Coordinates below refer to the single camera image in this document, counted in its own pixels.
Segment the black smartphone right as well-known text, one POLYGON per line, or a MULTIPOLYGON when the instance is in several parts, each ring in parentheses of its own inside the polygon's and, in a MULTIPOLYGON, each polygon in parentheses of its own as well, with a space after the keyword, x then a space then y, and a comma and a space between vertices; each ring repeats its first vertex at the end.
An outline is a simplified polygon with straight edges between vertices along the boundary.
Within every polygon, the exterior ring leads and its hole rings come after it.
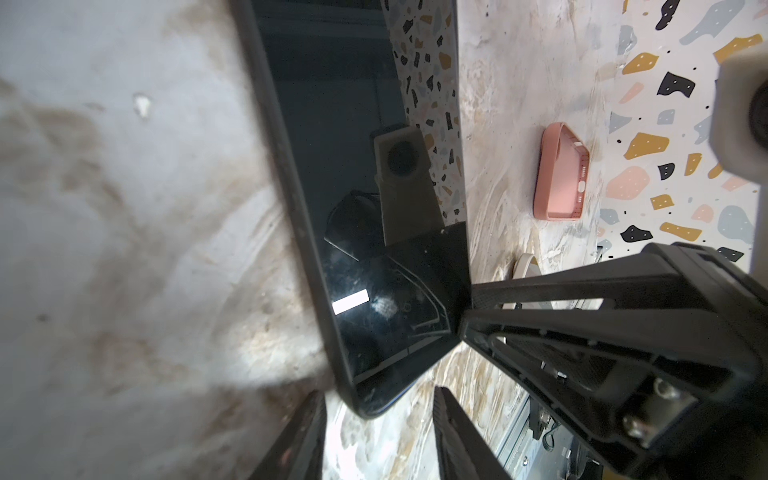
MULTIPOLYGON (((514 264, 512 271, 512 279, 525 279, 541 276, 541 270, 538 265, 538 261, 533 254, 525 253, 520 256, 518 261, 514 264)), ((550 301, 538 301, 538 302, 516 302, 513 303, 512 308, 515 310, 520 309, 535 309, 535 310, 552 310, 553 306, 550 301)))

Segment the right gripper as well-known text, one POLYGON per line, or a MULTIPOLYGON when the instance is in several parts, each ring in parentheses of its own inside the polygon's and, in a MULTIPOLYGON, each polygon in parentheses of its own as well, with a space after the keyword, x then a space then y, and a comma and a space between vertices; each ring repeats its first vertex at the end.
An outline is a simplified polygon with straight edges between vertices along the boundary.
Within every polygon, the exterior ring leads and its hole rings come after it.
POLYGON ((714 249, 477 284, 460 334, 621 476, 767 476, 767 292, 714 249))

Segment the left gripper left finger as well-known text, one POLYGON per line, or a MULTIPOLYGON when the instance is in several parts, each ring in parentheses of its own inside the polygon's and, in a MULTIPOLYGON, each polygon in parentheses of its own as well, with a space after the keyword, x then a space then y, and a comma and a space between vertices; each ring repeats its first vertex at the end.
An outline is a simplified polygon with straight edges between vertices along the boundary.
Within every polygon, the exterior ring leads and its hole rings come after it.
POLYGON ((294 411, 248 479, 321 479, 326 426, 325 395, 314 390, 294 411))

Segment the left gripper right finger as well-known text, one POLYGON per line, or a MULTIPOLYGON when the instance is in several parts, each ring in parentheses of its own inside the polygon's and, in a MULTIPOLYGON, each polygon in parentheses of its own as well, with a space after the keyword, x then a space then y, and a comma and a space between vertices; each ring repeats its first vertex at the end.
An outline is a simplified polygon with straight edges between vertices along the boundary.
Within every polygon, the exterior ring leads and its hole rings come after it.
POLYGON ((433 424, 442 480, 510 479, 447 387, 434 388, 433 424))

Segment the pink phone case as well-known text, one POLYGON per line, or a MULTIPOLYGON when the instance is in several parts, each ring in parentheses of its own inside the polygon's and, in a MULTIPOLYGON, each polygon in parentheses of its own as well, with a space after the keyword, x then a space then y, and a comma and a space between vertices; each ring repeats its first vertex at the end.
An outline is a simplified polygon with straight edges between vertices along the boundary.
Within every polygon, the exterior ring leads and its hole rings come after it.
POLYGON ((534 217, 545 221, 580 219, 589 165, 588 149, 566 123, 547 126, 541 137, 534 217))

